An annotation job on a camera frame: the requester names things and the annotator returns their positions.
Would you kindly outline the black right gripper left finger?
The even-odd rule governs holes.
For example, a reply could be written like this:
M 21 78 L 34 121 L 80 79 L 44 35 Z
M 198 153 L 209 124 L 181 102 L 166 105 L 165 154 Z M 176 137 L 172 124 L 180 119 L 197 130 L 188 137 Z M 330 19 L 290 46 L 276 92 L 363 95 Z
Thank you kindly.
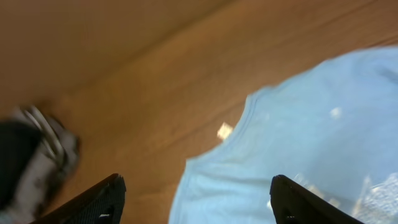
M 112 174 L 32 224 L 119 224 L 126 185 L 120 174 Z

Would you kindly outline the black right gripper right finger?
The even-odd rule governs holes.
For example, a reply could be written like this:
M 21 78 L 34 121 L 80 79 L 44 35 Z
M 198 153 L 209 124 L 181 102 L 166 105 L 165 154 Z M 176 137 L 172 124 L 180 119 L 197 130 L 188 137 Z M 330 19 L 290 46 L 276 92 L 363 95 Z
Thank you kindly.
M 270 196 L 277 224 L 363 224 L 284 175 L 272 178 Z

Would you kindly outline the light blue t-shirt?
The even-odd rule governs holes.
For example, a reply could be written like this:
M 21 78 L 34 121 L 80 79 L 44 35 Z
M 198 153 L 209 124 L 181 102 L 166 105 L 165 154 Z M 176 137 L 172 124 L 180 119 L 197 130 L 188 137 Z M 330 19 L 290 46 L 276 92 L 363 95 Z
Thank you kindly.
M 365 223 L 397 222 L 397 48 L 354 51 L 248 96 L 233 132 L 187 161 L 170 223 L 274 223 L 285 175 Z

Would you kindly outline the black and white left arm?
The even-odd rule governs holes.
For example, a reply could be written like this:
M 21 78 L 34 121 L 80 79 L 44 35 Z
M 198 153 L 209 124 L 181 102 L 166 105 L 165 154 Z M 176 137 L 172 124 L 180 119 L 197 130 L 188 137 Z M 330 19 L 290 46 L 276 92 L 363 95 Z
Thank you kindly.
M 80 159 L 80 139 L 36 106 L 1 121 L 1 223 L 31 223 Z

